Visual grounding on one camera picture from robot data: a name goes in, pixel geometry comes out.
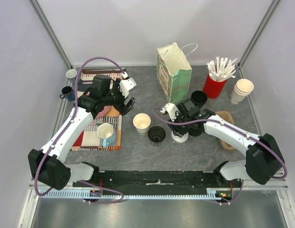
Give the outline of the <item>white plastic cup lid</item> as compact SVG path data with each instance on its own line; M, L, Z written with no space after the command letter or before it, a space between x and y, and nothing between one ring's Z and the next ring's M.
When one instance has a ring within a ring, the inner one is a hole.
M184 143L184 142L186 142L188 140L188 136L189 136L188 133L186 133L186 134L184 134L183 136L180 137L178 135L175 135L174 132L171 132L172 139L175 142L177 142L177 143Z

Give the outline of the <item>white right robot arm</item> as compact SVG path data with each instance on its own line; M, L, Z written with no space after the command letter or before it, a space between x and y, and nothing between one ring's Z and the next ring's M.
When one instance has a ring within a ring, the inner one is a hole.
M231 180L246 178L265 185L285 163L272 135L266 133L260 136L245 131L208 109L202 110L189 99L177 105L166 104L162 113L169 115L168 125L175 140L185 141L189 135L198 137L206 133L244 155L244 160L226 161L219 165L219 172L213 175L214 184L219 187L226 186Z

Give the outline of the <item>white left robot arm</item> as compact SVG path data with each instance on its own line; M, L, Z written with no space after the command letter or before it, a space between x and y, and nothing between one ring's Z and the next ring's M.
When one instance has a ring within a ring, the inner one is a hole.
M133 78L113 80L106 75L95 76L89 88L76 99L69 117L52 139L40 150L29 152L34 183L41 182L56 190L81 180L90 187L98 185L100 176L94 172L96 166L83 162L70 168L64 165L65 159L74 142L104 107L113 106L121 115L132 109L134 98L127 104L124 102L136 85Z

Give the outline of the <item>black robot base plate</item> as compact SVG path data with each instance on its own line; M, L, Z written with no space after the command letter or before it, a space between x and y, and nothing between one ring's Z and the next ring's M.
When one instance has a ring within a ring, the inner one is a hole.
M125 193L204 193L207 188L239 188L241 180L227 181L204 171L99 171L89 183Z

